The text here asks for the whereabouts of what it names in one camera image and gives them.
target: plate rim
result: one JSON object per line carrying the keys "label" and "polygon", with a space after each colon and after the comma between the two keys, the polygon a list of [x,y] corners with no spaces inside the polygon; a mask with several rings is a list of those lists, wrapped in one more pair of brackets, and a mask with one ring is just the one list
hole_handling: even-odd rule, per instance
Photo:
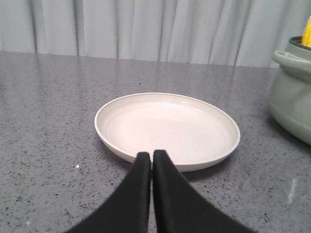
{"label": "plate rim", "polygon": [[228,118],[231,123],[234,125],[235,127],[235,130],[236,130],[236,133],[237,133],[237,140],[235,141],[235,143],[233,144],[233,146],[230,148],[230,150],[228,150],[226,153],[223,153],[221,154],[218,158],[216,159],[213,159],[213,160],[206,160],[206,161],[202,161],[202,162],[193,162],[193,163],[174,163],[175,166],[182,166],[182,167],[185,167],[185,166],[198,166],[198,165],[203,165],[203,164],[212,164],[211,166],[221,162],[222,160],[224,160],[226,157],[228,157],[238,146],[240,140],[241,140],[241,132],[240,132],[240,129],[237,125],[237,123],[235,122],[235,120],[229,116],[226,112],[224,112],[223,110],[221,110],[220,108],[210,104],[210,103],[207,103],[205,101],[202,101],[202,100],[199,100],[199,99],[196,99],[196,98],[193,98],[193,97],[189,97],[189,96],[184,96],[184,95],[180,95],[180,94],[173,94],[173,93],[165,93],[165,92],[146,92],[146,93],[135,93],[135,94],[130,94],[130,95],[125,95],[125,96],[121,96],[121,97],[118,97],[118,98],[115,98],[109,102],[107,102],[106,104],[104,104],[96,113],[95,115],[95,118],[94,118],[94,125],[95,125],[95,129],[96,129],[96,132],[98,134],[98,136],[100,137],[100,139],[104,142],[104,144],[108,144],[109,147],[112,147],[114,150],[116,151],[119,151],[121,152],[122,154],[125,154],[129,157],[132,157],[132,158],[136,158],[136,155],[133,156],[121,149],[119,149],[118,147],[116,147],[115,145],[113,145],[111,142],[109,142],[109,140],[107,140],[101,133],[101,131],[99,130],[99,127],[98,127],[98,116],[99,114],[101,113],[101,111],[108,105],[111,105],[113,104],[113,102],[116,102],[116,101],[119,101],[121,99],[125,99],[125,98],[129,98],[129,97],[132,97],[132,96],[141,96],[141,95],[165,95],[165,96],[176,96],[176,97],[183,97],[183,98],[187,98],[187,99],[190,99],[190,100],[193,100],[193,101],[198,101],[202,104],[205,104],[205,105],[208,105],[209,107],[212,107],[214,109],[216,109],[217,111],[221,112],[223,115],[226,116],[226,118]]}

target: pot handle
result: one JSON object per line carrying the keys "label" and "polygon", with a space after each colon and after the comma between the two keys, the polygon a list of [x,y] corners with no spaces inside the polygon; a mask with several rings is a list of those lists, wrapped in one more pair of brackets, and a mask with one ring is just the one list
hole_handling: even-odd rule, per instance
{"label": "pot handle", "polygon": [[297,57],[289,52],[275,51],[273,53],[273,60],[282,66],[299,69],[311,75],[311,61]]}

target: pot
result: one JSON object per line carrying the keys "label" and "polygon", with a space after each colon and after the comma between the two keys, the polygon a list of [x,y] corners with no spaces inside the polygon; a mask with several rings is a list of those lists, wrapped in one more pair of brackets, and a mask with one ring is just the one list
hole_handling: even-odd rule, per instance
{"label": "pot", "polygon": [[280,64],[270,95],[269,109],[291,134],[311,145],[311,48],[301,36],[289,39],[286,51],[275,51]]}

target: curtain fold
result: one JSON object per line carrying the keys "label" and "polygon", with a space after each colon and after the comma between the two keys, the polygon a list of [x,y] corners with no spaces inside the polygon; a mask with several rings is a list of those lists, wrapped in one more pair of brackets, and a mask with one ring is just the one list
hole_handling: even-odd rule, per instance
{"label": "curtain fold", "polygon": [[277,67],[310,0],[0,0],[0,50]]}

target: white plate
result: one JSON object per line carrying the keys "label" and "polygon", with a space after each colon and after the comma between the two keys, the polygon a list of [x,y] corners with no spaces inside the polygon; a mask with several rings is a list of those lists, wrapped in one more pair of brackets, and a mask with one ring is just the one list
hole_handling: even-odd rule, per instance
{"label": "white plate", "polygon": [[139,151],[152,159],[166,150],[179,171],[203,169],[225,159],[238,145],[240,130],[215,106],[194,98],[141,93],[105,104],[95,116],[95,128],[105,145],[133,162]]}

